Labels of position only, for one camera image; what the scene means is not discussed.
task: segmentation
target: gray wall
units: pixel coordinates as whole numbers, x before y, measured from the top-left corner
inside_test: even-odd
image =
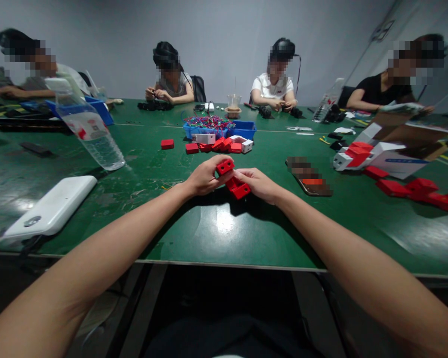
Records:
[[[271,45],[288,37],[302,55],[297,99],[316,105],[337,77],[348,77],[393,0],[78,0],[0,1],[0,30],[16,27],[46,40],[57,60],[88,69],[112,97],[143,98],[157,77],[152,49],[161,40],[179,51],[206,95],[248,100]],[[0,53],[0,65],[3,56]],[[297,80],[298,60],[287,73]]]

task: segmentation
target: black chair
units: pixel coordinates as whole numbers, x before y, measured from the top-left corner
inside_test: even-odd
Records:
[[[191,76],[193,80],[194,102],[206,103],[206,93],[204,92],[204,80],[201,76]]]
[[[347,102],[353,91],[355,91],[355,87],[343,86],[342,94],[340,95],[340,99],[338,100],[338,106],[340,108],[347,108]]]
[[[86,74],[84,74],[83,72],[78,72],[81,76],[81,78],[85,81],[86,85],[88,87],[91,87],[91,82],[90,79],[88,78],[88,76]]]

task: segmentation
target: green table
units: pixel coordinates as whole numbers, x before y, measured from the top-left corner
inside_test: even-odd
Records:
[[[164,189],[188,177],[213,153],[186,155],[181,117],[192,115],[193,104],[169,112],[136,108],[125,100],[112,115],[110,132],[127,165],[107,173],[73,136],[59,133],[0,132],[0,233],[8,228],[60,179],[95,175],[99,181],[64,229],[44,244],[38,254],[59,257],[98,229],[157,197]],[[254,149],[232,154],[237,168],[257,167],[333,220],[356,232],[416,275],[448,277],[448,213],[407,199],[387,197],[367,176],[346,175],[332,169],[334,152],[319,141],[339,126],[316,124],[286,113],[265,120],[242,106],[242,120],[256,122]],[[286,126],[310,127],[298,135]],[[160,142],[174,139],[173,150]],[[23,141],[39,144],[55,154],[39,158],[25,152]],[[287,172],[287,156],[307,156],[334,190],[332,197],[310,197]],[[418,176],[434,180],[448,192],[448,160],[437,160]],[[19,247],[0,243],[0,254]],[[236,202],[226,188],[186,204],[157,235],[140,261],[201,263],[209,265],[323,270],[325,266],[282,213],[255,197]]]

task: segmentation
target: plastic bottle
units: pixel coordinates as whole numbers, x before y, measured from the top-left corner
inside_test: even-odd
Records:
[[[312,118],[314,122],[323,122],[332,105],[338,102],[338,99],[340,98],[340,95],[342,93],[342,88],[343,78],[337,78],[332,88],[325,92],[324,98],[322,98],[322,101],[317,107],[317,110],[314,113],[314,117]]]
[[[56,111],[80,139],[92,157],[108,171],[121,168],[126,162],[96,110],[73,89],[66,79],[45,79],[56,93]]]

